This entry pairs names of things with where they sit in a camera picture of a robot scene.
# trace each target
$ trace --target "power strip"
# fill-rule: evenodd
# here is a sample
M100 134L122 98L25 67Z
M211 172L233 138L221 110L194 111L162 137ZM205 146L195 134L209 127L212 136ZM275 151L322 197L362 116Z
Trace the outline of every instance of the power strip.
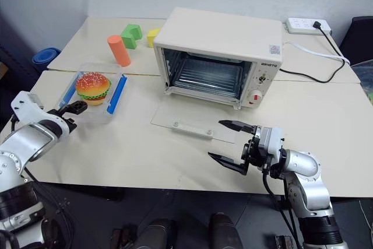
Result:
M322 35L321 31L314 28L314 22L318 21L321 24L321 29L326 34L331 34L332 29L326 22L326 20L319 19L300 19L298 17L290 17L286 20L286 27L289 33L293 34L310 34L310 35Z

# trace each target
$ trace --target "blue object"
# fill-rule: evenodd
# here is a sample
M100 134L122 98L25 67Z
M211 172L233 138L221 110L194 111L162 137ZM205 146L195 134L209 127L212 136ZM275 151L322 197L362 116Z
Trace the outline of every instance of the blue object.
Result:
M78 75L76 76L74 82L71 83L70 88L68 89L68 91L66 92L64 98L62 99L61 103L59 104L59 107L60 107L60 108L62 108L63 106L69 104L71 97L72 97L72 96L74 95L74 93L75 93L75 84L76 84L76 81L77 81L80 77L82 77L83 74L84 74L84 72L83 72L83 71L80 71L80 72L78 73Z
M118 82L118 86L115 89L114 94L112 95L112 98L110 100L110 105L107 107L107 112L112 114L114 113L114 110L117 106L118 100L121 97L121 93L123 91L124 85L126 84L127 77L122 75L121 79Z
M61 50L57 48L46 48L41 50L33 57L33 64L40 72L47 70L49 63L55 59L60 52Z

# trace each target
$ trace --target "toy block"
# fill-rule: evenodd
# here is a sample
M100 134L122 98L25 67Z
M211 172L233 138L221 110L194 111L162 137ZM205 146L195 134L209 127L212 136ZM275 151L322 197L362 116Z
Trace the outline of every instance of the toy block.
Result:
M114 55L118 64L122 66L128 66L131 64L131 59L129 58L121 36L109 36L109 38L107 39L107 43L109 44L112 54Z
M147 42L149 43L149 47L150 48L153 48L153 41L154 41L154 38L158 35L159 31L161 29L151 29L149 30L149 32L147 33Z
M128 49L136 49L136 40L142 38L141 28L138 24L128 24L121 34L124 45Z

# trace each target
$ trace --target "electrical cord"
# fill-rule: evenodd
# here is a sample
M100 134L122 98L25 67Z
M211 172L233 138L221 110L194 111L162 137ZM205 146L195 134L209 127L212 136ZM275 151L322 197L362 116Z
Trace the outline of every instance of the electrical cord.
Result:
M297 43L295 43L293 41L290 41L290 40L285 41L283 43L283 45L285 45L285 44L291 44L295 48L297 48L297 49L299 49L299 50L301 50L303 52L308 52L308 53L310 53L312 55L318 55L319 57L333 58L333 59L344 59L345 62L350 65L350 61L346 57L341 56L341 55L328 55L328 54L321 54L320 52L314 52L314 51L311 51L311 50L309 50L309 49L307 49L307 48L305 48L305 47L303 47L303 46L301 46L301 45L299 45L299 44L297 44Z
M13 233L11 233L7 230L0 230L0 235L3 235L6 239L9 240L11 249L19 249L18 239Z
M329 38L327 37L327 35L325 34L325 32L321 29L321 24L319 22L315 22L314 25L313 25L314 28L318 29L321 31L321 33L324 35L324 37L327 39L327 41L329 42L329 44L332 46L333 50L337 53L338 56L342 57L342 55L338 52L338 50L334 47L333 43L329 40ZM306 77L310 80L313 80L315 82L318 82L318 83L329 83L335 76L335 74L340 71L344 65L345 65L345 60L343 58L341 58L342 60L342 65L340 67L338 67L333 73L332 75L330 76L330 78L328 80L319 80L315 77L312 77L308 74L305 74L305 73L300 73L300 72L293 72L293 71L289 71L289 70L285 70L285 69L282 69L280 68L280 71L284 72L284 73L288 73L288 74L293 74L293 75L298 75L298 76L303 76L303 77Z
M369 224L369 221L368 221L368 218L367 218L367 215L365 214L365 211L363 210L363 206L361 205L361 200L359 199L359 205L360 205L360 209L361 209L361 212L363 213L364 215L364 218L365 218L365 221L371 231L371 243L372 243L372 248L373 248L373 221L372 221L372 225Z
M275 203L275 205L277 205L278 203L277 203L277 200L276 200L276 196L275 196L275 194L272 192L272 190L271 190L271 189L269 188L269 186L268 186L268 182L267 182L267 174L266 174L266 173L263 173L263 184L264 184L264 187L266 188L266 191L268 192L268 194L270 194L270 196L272 197L273 202ZM298 248L298 249L302 249L302 246L301 246L301 244L299 243L298 238L296 237L296 235L295 235L293 229L291 228L291 225L290 225L289 221L287 220L284 211L281 209L281 207L278 207L278 209L279 209L279 211L280 211L280 213L281 213L281 216L282 216L282 218L284 219L284 221L285 221L285 223L286 223L286 225L287 225L287 227L288 227L288 229L289 229L291 235L293 236L293 238L294 238L294 240L295 240L295 243L296 243L296 245L297 245L297 248Z
M10 130L13 132L16 128L16 123L18 122L18 118L16 115L12 115L12 118L10 119L10 123L11 123L11 126L10 126Z
M75 227L74 227L74 222L70 215L67 213L66 209L64 207L61 207L61 203L59 203L60 199L58 198L57 194L52 192L51 190L48 190L45 186L42 185L36 179L35 176L28 170L27 167L24 168L24 171L27 173L27 175L36 183L36 185L41 188L45 194L47 194L50 199L48 202L52 202L55 208L57 209L56 213L60 213L62 216L62 219L64 220L64 223L66 225L66 231L67 231L67 236L68 236L68 242L66 245L66 249L72 248L72 243L73 243L73 238L74 238L74 233L75 233Z
M6 248L6 238L5 236L0 233L0 248L3 249L3 248Z
M289 216L290 216L290 220L291 220L291 225L293 226L294 235L295 235L295 237L296 237L296 239L299 243L297 227L295 226L295 221L294 221L294 216L293 216L293 210L291 208L291 204L290 204L290 201L289 201L289 193L287 191L286 179L284 179L284 193L285 193L285 201L286 201L286 204L287 204L287 209L289 211Z

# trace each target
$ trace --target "hamburger bun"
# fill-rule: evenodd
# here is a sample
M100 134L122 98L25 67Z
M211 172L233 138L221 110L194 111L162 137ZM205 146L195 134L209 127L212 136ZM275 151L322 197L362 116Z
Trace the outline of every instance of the hamburger bun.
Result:
M97 72L87 72L75 83L77 94L88 105L100 105L104 102L111 82L104 75Z

